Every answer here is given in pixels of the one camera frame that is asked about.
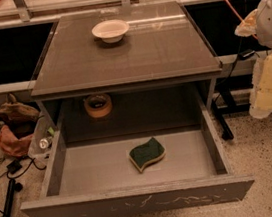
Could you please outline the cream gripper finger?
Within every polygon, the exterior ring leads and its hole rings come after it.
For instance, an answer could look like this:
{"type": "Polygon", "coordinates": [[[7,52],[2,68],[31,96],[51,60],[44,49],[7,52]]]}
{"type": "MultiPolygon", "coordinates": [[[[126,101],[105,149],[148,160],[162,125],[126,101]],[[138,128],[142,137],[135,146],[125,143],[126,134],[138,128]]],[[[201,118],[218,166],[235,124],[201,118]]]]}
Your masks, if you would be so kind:
{"type": "Polygon", "coordinates": [[[272,53],[258,58],[253,68],[250,116],[264,119],[272,114],[272,53]]]}
{"type": "Polygon", "coordinates": [[[248,37],[255,35],[256,32],[256,20],[258,10],[254,9],[246,16],[246,18],[237,26],[234,33],[239,37],[248,37]]]}

